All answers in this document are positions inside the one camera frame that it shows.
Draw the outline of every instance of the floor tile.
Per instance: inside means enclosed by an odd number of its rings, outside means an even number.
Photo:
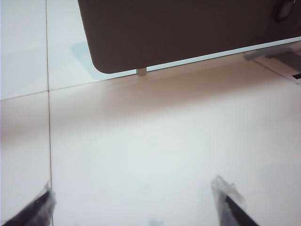
[[[105,74],[92,65],[77,0],[47,0],[48,66],[51,90],[129,74]]]
[[[46,91],[42,0],[1,0],[1,99]]]
[[[48,94],[1,101],[1,223],[50,180]]]
[[[300,86],[204,65],[50,92],[54,225],[218,225],[218,174],[259,225],[299,225]]]

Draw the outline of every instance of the small white leg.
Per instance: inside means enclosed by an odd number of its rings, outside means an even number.
[[[138,68],[136,69],[138,76],[145,76],[146,75],[146,67],[145,68]]]

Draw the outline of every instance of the black object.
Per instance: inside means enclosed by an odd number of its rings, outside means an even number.
[[[301,73],[300,73],[300,74],[293,75],[293,77],[294,77],[295,79],[301,79]]]
[[[277,22],[286,20],[289,17],[295,2],[296,0],[280,0],[276,10],[275,20]]]
[[[54,193],[47,190],[3,226],[49,226],[54,207]]]
[[[78,0],[94,66],[104,73],[301,36],[301,1]]]
[[[240,226],[258,226],[228,195],[225,202],[228,204],[234,219]]]

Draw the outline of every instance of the plastic wrap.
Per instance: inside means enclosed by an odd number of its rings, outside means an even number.
[[[55,208],[55,194],[49,186],[2,226],[49,226]]]

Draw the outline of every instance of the dark gray panel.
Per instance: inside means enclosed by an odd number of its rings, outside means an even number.
[[[301,1],[282,22],[275,21],[278,4],[278,0],[79,0],[93,64],[104,73],[301,36]]]

